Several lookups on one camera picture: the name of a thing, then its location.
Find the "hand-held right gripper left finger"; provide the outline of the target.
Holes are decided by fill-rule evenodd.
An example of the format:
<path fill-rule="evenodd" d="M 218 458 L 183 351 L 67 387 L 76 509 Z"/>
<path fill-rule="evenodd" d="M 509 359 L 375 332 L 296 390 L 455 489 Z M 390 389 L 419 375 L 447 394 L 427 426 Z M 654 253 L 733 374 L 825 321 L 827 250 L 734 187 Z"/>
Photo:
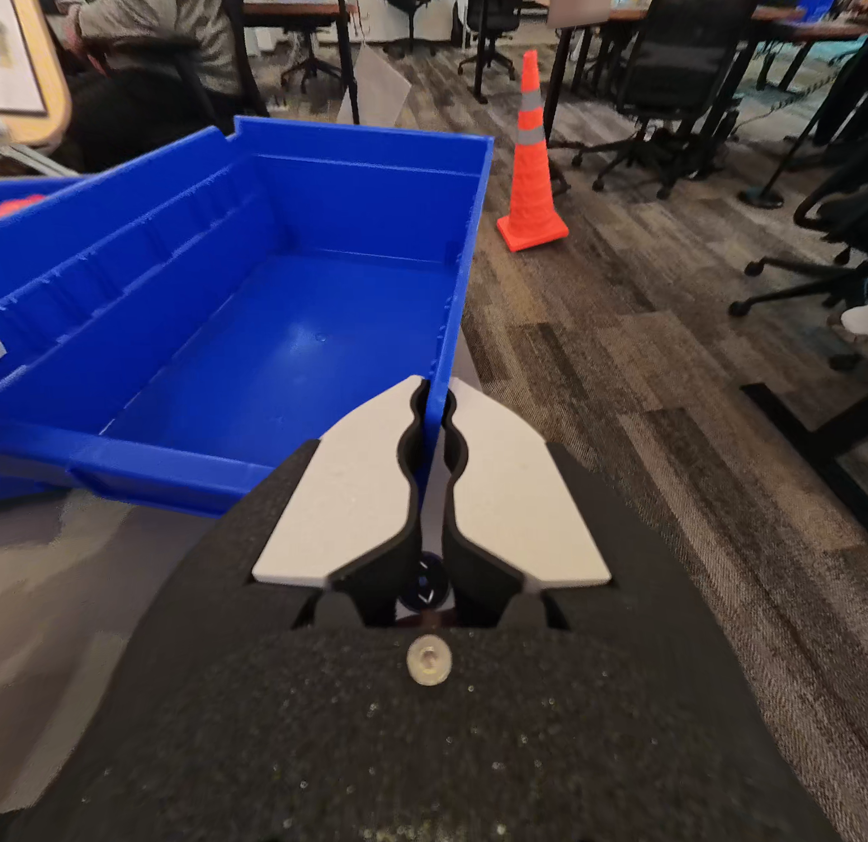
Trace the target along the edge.
<path fill-rule="evenodd" d="M 322 435 L 252 569 L 258 583 L 327 587 L 418 516 L 428 380 L 409 376 Z"/>

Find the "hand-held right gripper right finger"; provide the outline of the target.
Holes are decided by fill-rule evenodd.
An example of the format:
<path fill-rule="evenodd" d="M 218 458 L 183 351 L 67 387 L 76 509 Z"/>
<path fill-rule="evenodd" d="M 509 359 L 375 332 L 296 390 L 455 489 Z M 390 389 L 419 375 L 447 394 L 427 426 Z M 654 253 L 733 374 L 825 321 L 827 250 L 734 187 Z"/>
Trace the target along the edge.
<path fill-rule="evenodd" d="M 455 587 L 495 590 L 494 577 L 470 575 L 477 564 L 504 574 L 505 592 L 608 584 L 609 566 L 543 436 L 460 378 L 449 395 L 443 558 Z"/>

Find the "blue plastic bin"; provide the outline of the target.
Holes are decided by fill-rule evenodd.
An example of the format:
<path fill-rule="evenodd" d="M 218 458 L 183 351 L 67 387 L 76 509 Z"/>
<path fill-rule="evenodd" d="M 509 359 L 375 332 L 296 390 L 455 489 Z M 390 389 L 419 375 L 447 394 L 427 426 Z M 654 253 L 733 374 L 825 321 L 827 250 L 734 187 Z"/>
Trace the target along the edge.
<path fill-rule="evenodd" d="M 81 183 L 77 177 L 16 176 L 2 177 L 1 203 L 39 197 L 16 212 L 2 210 L 1 226 L 26 224 L 59 230 L 82 219 L 79 195 L 73 188 Z"/>
<path fill-rule="evenodd" d="M 432 450 L 494 145 L 243 117 L 1 226 L 2 500 L 221 516 L 409 376 Z"/>

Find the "black table leg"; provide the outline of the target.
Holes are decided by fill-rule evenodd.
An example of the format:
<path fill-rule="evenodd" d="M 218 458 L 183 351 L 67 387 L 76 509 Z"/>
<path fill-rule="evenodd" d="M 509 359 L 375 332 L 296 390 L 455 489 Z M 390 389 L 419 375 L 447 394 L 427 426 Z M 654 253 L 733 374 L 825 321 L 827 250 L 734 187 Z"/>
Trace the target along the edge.
<path fill-rule="evenodd" d="M 867 438 L 867 398 L 854 402 L 815 429 L 809 429 L 764 383 L 741 387 L 767 420 L 787 440 L 798 456 L 850 512 L 867 528 L 867 494 L 840 464 L 840 457 Z"/>

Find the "orange traffic cone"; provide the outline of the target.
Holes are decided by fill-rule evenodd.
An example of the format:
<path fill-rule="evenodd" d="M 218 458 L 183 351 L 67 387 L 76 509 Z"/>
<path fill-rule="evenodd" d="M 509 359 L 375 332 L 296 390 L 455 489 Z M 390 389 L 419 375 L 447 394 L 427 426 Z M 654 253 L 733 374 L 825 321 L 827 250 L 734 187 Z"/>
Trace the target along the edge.
<path fill-rule="evenodd" d="M 523 60 L 509 211 L 496 223 L 512 252 L 569 236 L 553 199 L 543 119 L 537 50 L 530 49 Z"/>

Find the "black office chair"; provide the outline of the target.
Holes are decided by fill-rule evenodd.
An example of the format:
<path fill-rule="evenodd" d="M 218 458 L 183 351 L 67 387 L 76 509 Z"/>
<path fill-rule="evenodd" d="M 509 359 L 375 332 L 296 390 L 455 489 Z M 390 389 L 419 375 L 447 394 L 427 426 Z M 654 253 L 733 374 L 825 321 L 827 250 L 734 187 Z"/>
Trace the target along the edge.
<path fill-rule="evenodd" d="M 820 234 L 827 244 L 841 245 L 843 251 L 830 264 L 765 255 L 749 262 L 747 277 L 756 278 L 766 269 L 778 269 L 801 276 L 795 286 L 775 292 L 756 294 L 732 302 L 727 313 L 744 317 L 756 305 L 823 296 L 823 305 L 833 309 L 842 305 L 849 311 L 866 305 L 866 260 L 850 265 L 848 252 L 867 252 L 867 146 L 850 156 L 829 178 L 824 180 L 797 207 L 795 226 Z"/>
<path fill-rule="evenodd" d="M 631 44 L 616 50 L 607 97 L 637 130 L 597 146 L 574 143 L 573 166 L 613 153 L 592 183 L 596 193 L 619 166 L 641 166 L 667 200 L 675 184 L 700 172 L 710 133 L 693 133 L 712 110 L 760 0 L 652 0 Z"/>

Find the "white folded sign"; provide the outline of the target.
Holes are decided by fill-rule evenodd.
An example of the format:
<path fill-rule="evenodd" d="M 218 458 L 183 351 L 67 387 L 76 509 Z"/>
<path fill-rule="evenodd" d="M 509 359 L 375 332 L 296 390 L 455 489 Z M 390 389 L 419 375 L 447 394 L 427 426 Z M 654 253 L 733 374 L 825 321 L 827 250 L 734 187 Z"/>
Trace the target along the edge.
<path fill-rule="evenodd" d="M 359 124 L 396 128 L 411 90 L 411 83 L 380 50 L 362 44 L 355 60 Z"/>

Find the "white document stand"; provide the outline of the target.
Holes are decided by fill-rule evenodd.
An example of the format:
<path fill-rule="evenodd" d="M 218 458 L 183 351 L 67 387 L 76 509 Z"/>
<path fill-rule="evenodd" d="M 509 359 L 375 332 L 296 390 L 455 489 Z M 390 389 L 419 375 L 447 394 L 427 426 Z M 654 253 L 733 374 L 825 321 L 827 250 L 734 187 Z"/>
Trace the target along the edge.
<path fill-rule="evenodd" d="M 1 155 L 35 171 L 38 175 L 55 178 L 73 178 L 80 175 L 75 170 L 53 161 L 48 156 L 28 146 L 3 143 Z"/>

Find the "wooden clipboard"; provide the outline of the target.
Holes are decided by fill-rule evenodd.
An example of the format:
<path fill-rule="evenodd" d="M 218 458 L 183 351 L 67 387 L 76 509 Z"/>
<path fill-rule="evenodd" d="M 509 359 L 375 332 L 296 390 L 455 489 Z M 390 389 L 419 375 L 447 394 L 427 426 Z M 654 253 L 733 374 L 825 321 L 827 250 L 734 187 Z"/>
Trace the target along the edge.
<path fill-rule="evenodd" d="M 14 0 L 35 67 L 47 114 L 3 114 L 1 142 L 30 148 L 55 147 L 71 121 L 71 95 L 63 74 L 53 34 L 38 0 Z"/>

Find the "printed instruction sheet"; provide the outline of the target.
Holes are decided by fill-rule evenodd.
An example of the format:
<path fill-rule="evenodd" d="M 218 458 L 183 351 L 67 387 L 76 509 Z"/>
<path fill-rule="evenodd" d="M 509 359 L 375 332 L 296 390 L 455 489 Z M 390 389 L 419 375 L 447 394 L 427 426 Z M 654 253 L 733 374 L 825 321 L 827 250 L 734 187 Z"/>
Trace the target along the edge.
<path fill-rule="evenodd" d="M 47 114 L 14 0 L 1 0 L 1 112 Z"/>

